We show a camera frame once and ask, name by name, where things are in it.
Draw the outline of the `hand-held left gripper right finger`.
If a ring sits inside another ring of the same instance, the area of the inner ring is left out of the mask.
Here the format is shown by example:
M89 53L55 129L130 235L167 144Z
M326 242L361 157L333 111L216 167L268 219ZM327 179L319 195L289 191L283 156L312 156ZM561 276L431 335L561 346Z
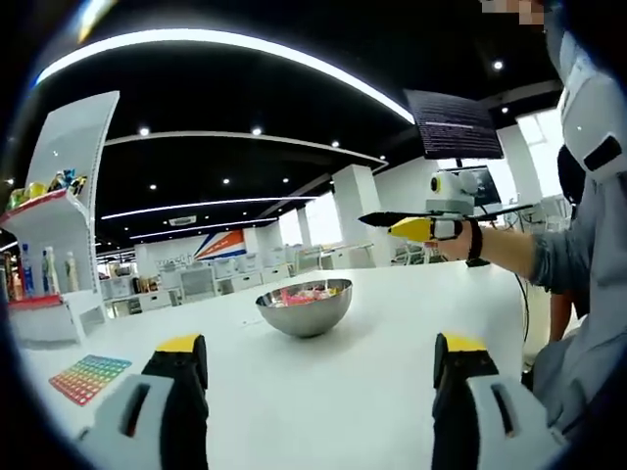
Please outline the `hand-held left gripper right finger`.
M483 343L437 335L433 469L548 469L567 447L547 411Z

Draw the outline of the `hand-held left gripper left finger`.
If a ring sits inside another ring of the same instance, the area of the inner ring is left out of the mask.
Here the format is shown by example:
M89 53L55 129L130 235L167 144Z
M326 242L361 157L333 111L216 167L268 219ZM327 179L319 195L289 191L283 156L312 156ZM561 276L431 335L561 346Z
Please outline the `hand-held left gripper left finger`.
M208 388L205 337L170 339L102 401L77 448L97 469L207 469Z

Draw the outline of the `person's right hand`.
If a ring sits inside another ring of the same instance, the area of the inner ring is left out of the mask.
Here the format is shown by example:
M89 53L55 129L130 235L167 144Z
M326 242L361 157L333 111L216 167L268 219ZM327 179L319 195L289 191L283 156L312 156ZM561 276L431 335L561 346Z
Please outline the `person's right hand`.
M440 241L439 252L447 260L466 260L472 243L472 227L469 221L462 224L462 230L457 238Z

